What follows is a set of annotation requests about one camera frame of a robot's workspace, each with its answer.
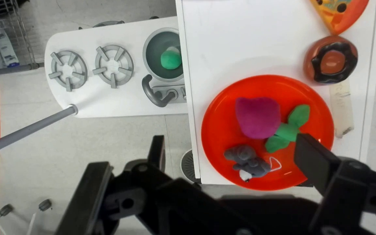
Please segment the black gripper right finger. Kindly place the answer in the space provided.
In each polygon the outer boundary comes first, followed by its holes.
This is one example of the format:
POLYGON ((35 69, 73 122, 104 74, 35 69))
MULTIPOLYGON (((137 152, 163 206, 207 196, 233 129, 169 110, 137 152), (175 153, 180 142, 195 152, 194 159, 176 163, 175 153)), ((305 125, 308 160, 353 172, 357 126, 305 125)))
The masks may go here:
POLYGON ((309 232, 363 235, 361 216, 376 216, 376 172, 356 160, 334 156, 310 135, 296 138, 293 163, 322 196, 309 232))

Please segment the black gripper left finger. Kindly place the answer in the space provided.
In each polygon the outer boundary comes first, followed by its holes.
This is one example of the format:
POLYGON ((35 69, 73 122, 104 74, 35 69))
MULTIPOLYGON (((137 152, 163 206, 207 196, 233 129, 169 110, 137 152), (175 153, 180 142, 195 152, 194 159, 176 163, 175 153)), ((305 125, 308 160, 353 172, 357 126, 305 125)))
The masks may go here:
POLYGON ((108 163, 88 164, 54 235, 105 235, 100 212, 111 180, 112 168, 108 163))

